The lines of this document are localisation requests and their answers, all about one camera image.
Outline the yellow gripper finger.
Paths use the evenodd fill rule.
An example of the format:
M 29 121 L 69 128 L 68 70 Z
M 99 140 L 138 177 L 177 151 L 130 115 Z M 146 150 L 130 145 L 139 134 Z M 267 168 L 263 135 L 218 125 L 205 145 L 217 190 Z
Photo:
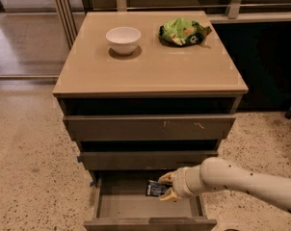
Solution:
M 161 176 L 158 179 L 158 182 L 160 184 L 171 185 L 172 184 L 172 181 L 173 181 L 173 178 L 174 178 L 174 172 L 171 171 L 171 172 L 168 172 L 168 173 L 164 174 L 163 176 Z
M 179 196 L 174 190 L 173 188 L 168 188 L 167 191 L 165 193 L 163 193 L 159 199 L 161 201 L 172 201 L 172 202 L 176 202 L 177 200 L 181 199 L 181 196 Z

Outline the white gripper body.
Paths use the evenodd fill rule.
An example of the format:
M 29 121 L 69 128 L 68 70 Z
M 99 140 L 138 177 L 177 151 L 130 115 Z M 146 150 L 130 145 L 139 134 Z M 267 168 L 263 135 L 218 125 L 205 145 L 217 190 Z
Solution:
M 179 199 L 196 196 L 200 190 L 199 167 L 181 167 L 174 173 L 172 188 Z

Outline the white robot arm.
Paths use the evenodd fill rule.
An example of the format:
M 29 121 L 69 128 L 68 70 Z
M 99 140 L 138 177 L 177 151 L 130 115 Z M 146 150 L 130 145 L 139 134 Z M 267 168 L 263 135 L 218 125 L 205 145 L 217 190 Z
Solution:
M 160 197 L 163 201 L 230 190 L 249 194 L 291 214 L 291 178 L 252 172 L 219 157 L 168 172 L 158 182 L 171 185 Z

